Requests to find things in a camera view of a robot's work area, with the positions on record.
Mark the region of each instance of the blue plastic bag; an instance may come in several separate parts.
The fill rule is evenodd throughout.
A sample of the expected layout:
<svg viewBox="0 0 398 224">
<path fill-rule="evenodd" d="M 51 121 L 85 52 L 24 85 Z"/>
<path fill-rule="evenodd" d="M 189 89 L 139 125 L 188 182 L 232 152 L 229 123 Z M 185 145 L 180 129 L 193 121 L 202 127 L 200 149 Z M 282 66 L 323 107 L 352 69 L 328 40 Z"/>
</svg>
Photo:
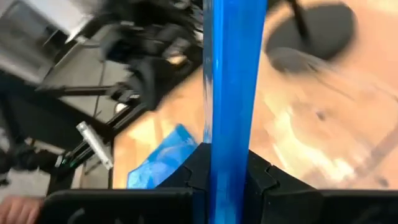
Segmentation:
<svg viewBox="0 0 398 224">
<path fill-rule="evenodd" d="M 167 179 L 197 148 L 194 138 L 177 125 L 149 157 L 127 178 L 128 189 L 154 189 Z"/>
</svg>

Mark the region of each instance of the black round base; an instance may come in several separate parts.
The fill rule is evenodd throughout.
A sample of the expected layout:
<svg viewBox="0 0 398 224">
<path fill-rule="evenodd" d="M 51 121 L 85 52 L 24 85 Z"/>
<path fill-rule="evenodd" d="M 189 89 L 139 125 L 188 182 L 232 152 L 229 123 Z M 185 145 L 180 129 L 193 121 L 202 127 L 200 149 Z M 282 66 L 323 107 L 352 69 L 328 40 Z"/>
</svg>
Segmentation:
<svg viewBox="0 0 398 224">
<path fill-rule="evenodd" d="M 353 11 L 345 4 L 316 6 L 304 10 L 303 16 L 309 29 L 310 38 L 307 41 L 301 38 L 292 16 L 281 23 L 270 35 L 265 49 L 268 55 L 273 50 L 283 47 L 329 60 L 341 52 L 354 35 Z M 274 68 L 286 70 L 286 68 L 282 68 L 283 59 L 278 59 L 272 61 Z"/>
</svg>

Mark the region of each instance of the person's hand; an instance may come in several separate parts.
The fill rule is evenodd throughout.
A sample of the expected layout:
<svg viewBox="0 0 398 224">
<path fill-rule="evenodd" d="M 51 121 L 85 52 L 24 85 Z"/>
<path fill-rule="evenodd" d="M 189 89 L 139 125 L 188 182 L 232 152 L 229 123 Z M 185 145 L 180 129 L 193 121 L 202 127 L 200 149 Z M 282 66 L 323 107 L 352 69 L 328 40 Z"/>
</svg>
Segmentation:
<svg viewBox="0 0 398 224">
<path fill-rule="evenodd" d="M 34 224 L 42 205 L 42 198 L 6 197 L 0 204 L 0 224 Z"/>
</svg>

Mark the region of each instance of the wooden surface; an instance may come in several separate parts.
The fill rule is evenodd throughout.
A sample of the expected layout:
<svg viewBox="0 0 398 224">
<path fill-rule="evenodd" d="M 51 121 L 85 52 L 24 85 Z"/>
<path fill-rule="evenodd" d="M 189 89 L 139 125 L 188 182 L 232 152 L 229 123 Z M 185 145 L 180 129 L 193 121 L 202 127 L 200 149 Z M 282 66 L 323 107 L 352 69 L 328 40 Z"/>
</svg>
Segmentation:
<svg viewBox="0 0 398 224">
<path fill-rule="evenodd" d="M 310 7 L 336 1 L 301 2 Z M 356 14 L 357 24 L 353 43 L 331 63 L 339 72 L 320 70 L 316 77 L 282 75 L 261 53 L 250 149 L 316 187 L 395 189 L 398 105 L 392 96 L 398 95 L 398 31 L 393 27 L 398 24 L 398 2 L 344 2 Z M 268 13 L 264 42 L 289 15 L 285 4 Z M 286 117 L 289 107 L 294 115 Z M 319 111 L 326 119 L 319 118 Z M 200 142 L 204 120 L 199 69 L 158 111 L 146 113 L 116 138 L 114 188 L 126 187 L 127 173 L 176 124 L 183 124 Z"/>
</svg>

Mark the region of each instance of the blue plastic tube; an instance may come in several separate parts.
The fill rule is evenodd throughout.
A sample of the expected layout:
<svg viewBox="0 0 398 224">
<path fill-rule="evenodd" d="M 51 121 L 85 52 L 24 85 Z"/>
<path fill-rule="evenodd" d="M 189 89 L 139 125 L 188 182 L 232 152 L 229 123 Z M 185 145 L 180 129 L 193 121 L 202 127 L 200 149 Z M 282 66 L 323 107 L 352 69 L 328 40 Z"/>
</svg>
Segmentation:
<svg viewBox="0 0 398 224">
<path fill-rule="evenodd" d="M 213 95 L 212 132 L 205 132 L 212 141 L 210 224 L 241 223 L 266 6 L 267 0 L 204 2 L 205 90 Z"/>
</svg>

